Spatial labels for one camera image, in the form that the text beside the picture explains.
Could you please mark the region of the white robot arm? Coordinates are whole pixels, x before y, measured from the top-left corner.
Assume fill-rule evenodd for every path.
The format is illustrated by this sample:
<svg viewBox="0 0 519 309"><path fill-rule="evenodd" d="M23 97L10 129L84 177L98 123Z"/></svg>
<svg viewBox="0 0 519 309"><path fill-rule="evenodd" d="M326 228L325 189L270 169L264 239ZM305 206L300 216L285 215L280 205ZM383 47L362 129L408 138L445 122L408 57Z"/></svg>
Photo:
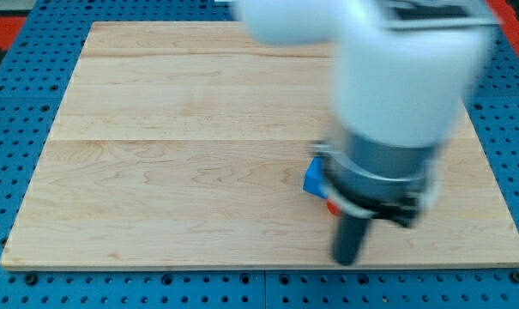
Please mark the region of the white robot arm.
<svg viewBox="0 0 519 309"><path fill-rule="evenodd" d="M482 1L236 1L274 46L331 43L325 138L312 146L341 212L334 260L352 264L375 219L411 227L438 197L438 158L498 22Z"/></svg>

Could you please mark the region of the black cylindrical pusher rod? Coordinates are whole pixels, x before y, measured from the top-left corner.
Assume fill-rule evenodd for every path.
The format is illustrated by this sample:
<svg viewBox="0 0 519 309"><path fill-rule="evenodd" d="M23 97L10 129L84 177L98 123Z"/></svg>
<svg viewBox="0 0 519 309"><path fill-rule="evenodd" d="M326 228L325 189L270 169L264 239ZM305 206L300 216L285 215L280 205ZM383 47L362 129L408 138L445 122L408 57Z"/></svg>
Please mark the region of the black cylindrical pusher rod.
<svg viewBox="0 0 519 309"><path fill-rule="evenodd" d="M331 245L332 258L338 264L352 265L356 261L370 224L370 218L341 213Z"/></svg>

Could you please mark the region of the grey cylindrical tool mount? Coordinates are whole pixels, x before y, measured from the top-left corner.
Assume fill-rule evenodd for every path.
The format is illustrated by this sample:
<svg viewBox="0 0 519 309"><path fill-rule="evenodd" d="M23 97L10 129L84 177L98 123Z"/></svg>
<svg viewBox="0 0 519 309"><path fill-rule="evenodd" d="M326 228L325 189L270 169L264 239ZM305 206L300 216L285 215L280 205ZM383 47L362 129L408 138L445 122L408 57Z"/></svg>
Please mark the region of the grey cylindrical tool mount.
<svg viewBox="0 0 519 309"><path fill-rule="evenodd" d="M321 161L322 192L352 219L410 228L432 200L437 144L388 144L336 125L311 152Z"/></svg>

